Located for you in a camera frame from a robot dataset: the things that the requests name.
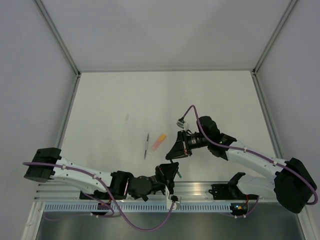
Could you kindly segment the pink highlighter pen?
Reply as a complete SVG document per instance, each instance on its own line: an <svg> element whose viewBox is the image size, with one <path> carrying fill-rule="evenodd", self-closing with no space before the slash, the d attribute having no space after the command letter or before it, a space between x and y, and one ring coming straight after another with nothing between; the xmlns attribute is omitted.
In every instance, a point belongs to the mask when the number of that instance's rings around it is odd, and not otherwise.
<svg viewBox="0 0 320 240"><path fill-rule="evenodd" d="M161 140L156 140L156 141L154 142L154 144L152 145L152 147L151 147L151 149L150 149L149 152L150 152L150 153L154 153L161 144L162 144L162 141L161 141Z"/></svg>

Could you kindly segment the purple marker pen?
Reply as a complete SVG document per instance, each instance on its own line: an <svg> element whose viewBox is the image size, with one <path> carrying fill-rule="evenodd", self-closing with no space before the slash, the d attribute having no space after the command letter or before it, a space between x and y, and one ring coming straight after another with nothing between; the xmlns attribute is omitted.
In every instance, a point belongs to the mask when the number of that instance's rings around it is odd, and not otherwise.
<svg viewBox="0 0 320 240"><path fill-rule="evenodd" d="M143 155L144 160L147 158L149 139L150 139L150 133L148 132L147 137L146 137L146 141L145 141L145 146L144 146L144 155Z"/></svg>

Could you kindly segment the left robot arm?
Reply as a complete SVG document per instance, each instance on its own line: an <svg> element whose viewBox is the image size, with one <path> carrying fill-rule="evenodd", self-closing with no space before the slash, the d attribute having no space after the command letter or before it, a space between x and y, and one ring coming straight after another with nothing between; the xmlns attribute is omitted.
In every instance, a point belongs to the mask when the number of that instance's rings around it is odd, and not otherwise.
<svg viewBox="0 0 320 240"><path fill-rule="evenodd" d="M60 153L61 150L55 147L38 149L32 161L25 163L28 168L24 178L38 183L53 181L68 184L101 200L124 200L130 196L146 202L149 195L157 192L165 196L174 193L178 162L156 166L152 176L135 177L120 170L105 172L89 169L62 157Z"/></svg>

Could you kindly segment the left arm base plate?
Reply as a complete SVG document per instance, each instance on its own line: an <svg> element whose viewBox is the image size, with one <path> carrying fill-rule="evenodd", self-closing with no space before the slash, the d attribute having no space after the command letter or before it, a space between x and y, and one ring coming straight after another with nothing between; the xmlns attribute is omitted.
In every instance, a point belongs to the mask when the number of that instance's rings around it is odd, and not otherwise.
<svg viewBox="0 0 320 240"><path fill-rule="evenodd" d="M112 193L115 200L124 200L127 197L127 195L124 194L123 192L121 193L121 192L116 192L116 191L113 192L112 191L111 193ZM100 200L109 200L110 199L110 195L107 191L101 192L99 190L95 190L92 194L88 193L88 195L90 197L93 197L95 199L100 199ZM79 194L80 200L90 200L91 199L90 197L86 196L82 191Z"/></svg>

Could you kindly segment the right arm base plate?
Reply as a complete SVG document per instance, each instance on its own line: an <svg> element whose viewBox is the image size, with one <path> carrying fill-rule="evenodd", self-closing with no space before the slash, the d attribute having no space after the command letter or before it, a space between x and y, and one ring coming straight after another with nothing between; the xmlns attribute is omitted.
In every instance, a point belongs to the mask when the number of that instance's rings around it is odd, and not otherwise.
<svg viewBox="0 0 320 240"><path fill-rule="evenodd" d="M236 186L229 186L227 183L212 184L208 192L214 200L256 200L257 195L242 193Z"/></svg>

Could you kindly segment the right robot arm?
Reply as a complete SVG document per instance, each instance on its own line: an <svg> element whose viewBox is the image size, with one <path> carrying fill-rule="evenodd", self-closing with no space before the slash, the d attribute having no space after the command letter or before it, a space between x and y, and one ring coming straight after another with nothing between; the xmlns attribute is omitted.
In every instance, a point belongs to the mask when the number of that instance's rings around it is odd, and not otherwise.
<svg viewBox="0 0 320 240"><path fill-rule="evenodd" d="M209 116L197 121L198 131L178 131L176 142L166 160L187 158L193 149L206 147L214 156L245 166L259 177L238 172L227 184L228 194L235 199L256 195L276 199L284 208L298 214L306 205L315 205L319 198L317 185L304 164L297 158L284 160L256 152L236 138L221 133Z"/></svg>

